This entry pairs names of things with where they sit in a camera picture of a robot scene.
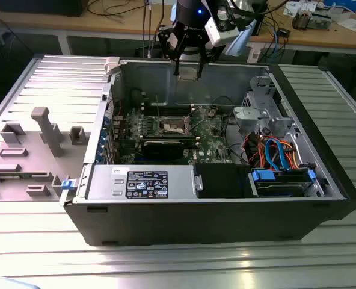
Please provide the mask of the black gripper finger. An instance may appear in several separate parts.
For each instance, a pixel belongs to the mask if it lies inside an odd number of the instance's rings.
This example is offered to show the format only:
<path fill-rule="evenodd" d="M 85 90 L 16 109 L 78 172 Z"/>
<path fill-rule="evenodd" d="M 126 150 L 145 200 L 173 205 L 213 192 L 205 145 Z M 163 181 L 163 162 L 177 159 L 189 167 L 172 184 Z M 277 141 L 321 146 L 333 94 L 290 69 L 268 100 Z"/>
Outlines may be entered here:
<path fill-rule="evenodd" d="M 207 63 L 215 62 L 221 55 L 221 47 L 213 46 L 211 49 L 206 48 L 206 44 L 210 41 L 206 31 L 198 34 L 197 46 L 199 48 L 200 60 L 197 67 L 197 79 L 201 78 L 204 65 Z"/>
<path fill-rule="evenodd" d="M 180 58 L 188 46 L 188 30 L 178 26 L 164 26 L 158 31 L 158 39 L 164 58 L 175 62 L 174 76 L 179 76 Z"/>

